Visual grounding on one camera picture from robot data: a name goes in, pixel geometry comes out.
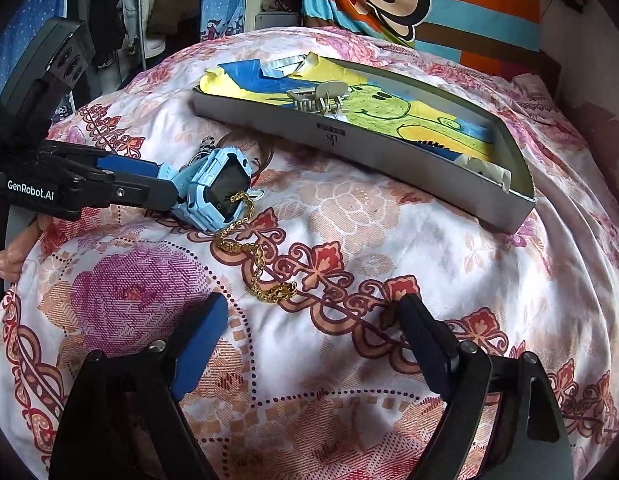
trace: floral bedsheet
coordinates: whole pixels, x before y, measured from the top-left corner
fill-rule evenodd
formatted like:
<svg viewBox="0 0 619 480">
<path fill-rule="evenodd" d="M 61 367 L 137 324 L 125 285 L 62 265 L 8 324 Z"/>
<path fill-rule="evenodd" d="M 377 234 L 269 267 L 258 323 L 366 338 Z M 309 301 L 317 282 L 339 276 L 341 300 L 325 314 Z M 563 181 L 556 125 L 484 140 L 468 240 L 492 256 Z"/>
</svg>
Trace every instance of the floral bedsheet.
<svg viewBox="0 0 619 480">
<path fill-rule="evenodd" d="M 539 79 L 508 83 L 336 29 L 272 29 L 191 46 L 50 136 L 180 167 L 203 137 L 232 131 L 193 113 L 205 68 L 309 51 L 409 75 L 502 118 L 537 187 L 525 224 L 493 234 L 425 192 L 277 141 L 257 183 L 266 194 L 236 235 L 263 245 L 263 283 L 297 282 L 297 296 L 271 305 L 246 289 L 248 257 L 171 219 L 113 206 L 54 221 L 0 307 L 7 437 L 46 478 L 87 352 L 137 351 L 170 333 L 188 299 L 218 290 L 228 327 L 182 408 L 219 477 L 403 479 L 443 412 L 387 306 L 420 292 L 459 339 L 539 355 L 583 478 L 619 430 L 619 209 Z M 241 135 L 247 150 L 256 134 Z M 494 413 L 485 410 L 465 478 Z"/>
</svg>

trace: finger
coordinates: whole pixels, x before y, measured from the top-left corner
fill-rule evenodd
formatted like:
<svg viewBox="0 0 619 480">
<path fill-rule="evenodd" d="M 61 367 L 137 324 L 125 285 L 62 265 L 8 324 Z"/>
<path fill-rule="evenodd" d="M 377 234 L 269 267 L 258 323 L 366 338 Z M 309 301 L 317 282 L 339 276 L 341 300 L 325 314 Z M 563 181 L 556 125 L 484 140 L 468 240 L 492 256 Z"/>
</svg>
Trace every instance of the finger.
<svg viewBox="0 0 619 480">
<path fill-rule="evenodd" d="M 0 271 L 0 278 L 3 278 L 6 282 L 16 283 L 20 280 L 20 272 L 2 272 Z"/>
<path fill-rule="evenodd" d="M 52 220 L 53 218 L 49 215 L 38 215 L 36 217 L 38 227 L 41 231 L 45 231 L 51 225 Z"/>
<path fill-rule="evenodd" d="M 36 245 L 41 233 L 42 231 L 40 230 L 38 222 L 34 222 L 14 238 L 12 243 L 10 243 L 9 247 L 5 250 L 5 259 L 7 263 L 23 263 L 34 245 Z"/>
<path fill-rule="evenodd" d="M 4 272 L 6 274 L 19 274 L 22 271 L 22 265 L 23 262 L 13 264 L 0 259 L 0 272 Z"/>
</svg>

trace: striped pillowcase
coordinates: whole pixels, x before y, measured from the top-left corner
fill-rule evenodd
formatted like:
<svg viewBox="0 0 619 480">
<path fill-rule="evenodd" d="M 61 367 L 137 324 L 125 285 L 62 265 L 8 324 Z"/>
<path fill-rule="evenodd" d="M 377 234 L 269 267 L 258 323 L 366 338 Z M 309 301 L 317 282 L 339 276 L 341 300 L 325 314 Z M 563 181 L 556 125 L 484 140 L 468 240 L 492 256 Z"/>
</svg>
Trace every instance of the striped pillowcase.
<svg viewBox="0 0 619 480">
<path fill-rule="evenodd" d="M 511 78 L 543 72 L 539 0 L 302 0 L 308 26 L 337 25 Z"/>
</svg>

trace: chain necklace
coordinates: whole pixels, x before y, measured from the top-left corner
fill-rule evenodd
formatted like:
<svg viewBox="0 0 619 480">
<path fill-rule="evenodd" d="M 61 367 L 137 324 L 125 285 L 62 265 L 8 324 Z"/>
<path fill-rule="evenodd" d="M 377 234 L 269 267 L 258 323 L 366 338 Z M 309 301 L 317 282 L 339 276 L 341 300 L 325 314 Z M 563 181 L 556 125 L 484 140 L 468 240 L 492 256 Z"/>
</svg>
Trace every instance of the chain necklace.
<svg viewBox="0 0 619 480">
<path fill-rule="evenodd" d="M 226 227 L 218 233 L 216 242 L 218 247 L 223 251 L 230 253 L 244 253 L 251 254 L 254 257 L 254 275 L 249 283 L 249 290 L 259 300 L 267 303 L 278 303 L 279 301 L 287 301 L 289 298 L 294 297 L 296 294 L 296 283 L 278 283 L 274 285 L 270 290 L 264 290 L 260 284 L 260 277 L 265 268 L 265 257 L 262 246 L 259 244 L 241 244 L 235 240 L 230 240 L 227 236 L 236 229 L 239 225 L 249 222 L 254 215 L 254 200 L 246 192 L 240 191 L 236 193 L 231 199 L 231 202 L 237 202 L 242 200 L 247 206 L 247 212 L 243 218 L 236 220 L 229 227 Z"/>
</svg>

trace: kids smartwatch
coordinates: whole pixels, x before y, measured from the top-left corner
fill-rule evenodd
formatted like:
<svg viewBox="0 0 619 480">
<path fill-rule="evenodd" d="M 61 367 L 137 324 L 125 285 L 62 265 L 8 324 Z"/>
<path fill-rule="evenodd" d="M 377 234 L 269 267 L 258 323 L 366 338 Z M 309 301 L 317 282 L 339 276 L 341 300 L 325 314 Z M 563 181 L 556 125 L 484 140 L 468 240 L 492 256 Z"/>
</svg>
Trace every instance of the kids smartwatch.
<svg viewBox="0 0 619 480">
<path fill-rule="evenodd" d="M 244 215 L 242 201 L 231 197 L 250 188 L 252 170 L 247 158 L 234 147 L 217 148 L 209 155 L 175 170 L 162 164 L 158 178 L 170 180 L 178 190 L 174 216 L 202 231 L 220 231 Z"/>
</svg>

